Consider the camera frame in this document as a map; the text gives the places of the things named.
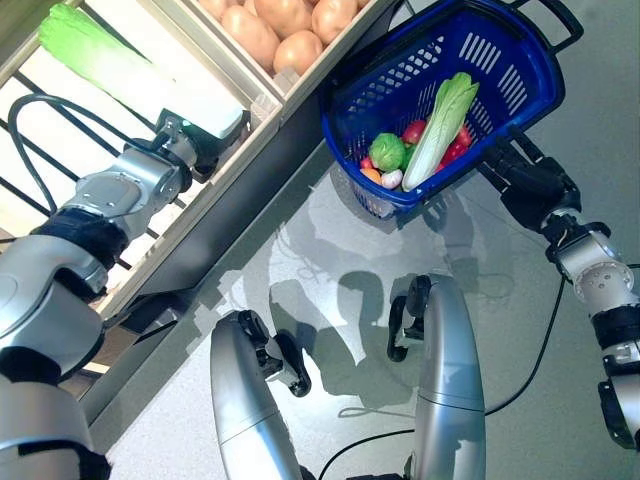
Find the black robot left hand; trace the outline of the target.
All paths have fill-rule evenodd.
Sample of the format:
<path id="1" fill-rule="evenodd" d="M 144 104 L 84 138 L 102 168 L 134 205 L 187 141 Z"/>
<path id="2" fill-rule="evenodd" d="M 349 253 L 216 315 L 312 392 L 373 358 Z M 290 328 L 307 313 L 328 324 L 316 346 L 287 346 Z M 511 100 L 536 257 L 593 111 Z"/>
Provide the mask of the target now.
<path id="1" fill-rule="evenodd" d="M 178 168 L 180 192 L 185 192 L 193 181 L 204 183 L 213 175 L 220 157 L 240 139 L 248 121 L 249 112 L 242 110 L 228 132 L 211 134 L 176 113 L 162 109 L 149 149 Z"/>

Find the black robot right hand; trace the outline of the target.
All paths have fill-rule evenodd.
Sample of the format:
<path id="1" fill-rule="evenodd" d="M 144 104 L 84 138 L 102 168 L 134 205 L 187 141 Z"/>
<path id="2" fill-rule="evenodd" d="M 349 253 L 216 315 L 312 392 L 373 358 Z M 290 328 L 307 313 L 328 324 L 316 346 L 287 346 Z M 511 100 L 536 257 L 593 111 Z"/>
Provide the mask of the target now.
<path id="1" fill-rule="evenodd" d="M 524 228 L 540 233 L 551 215 L 580 212 L 581 193 L 563 167 L 517 126 L 484 150 L 478 171 L 500 193 L 500 200 Z"/>

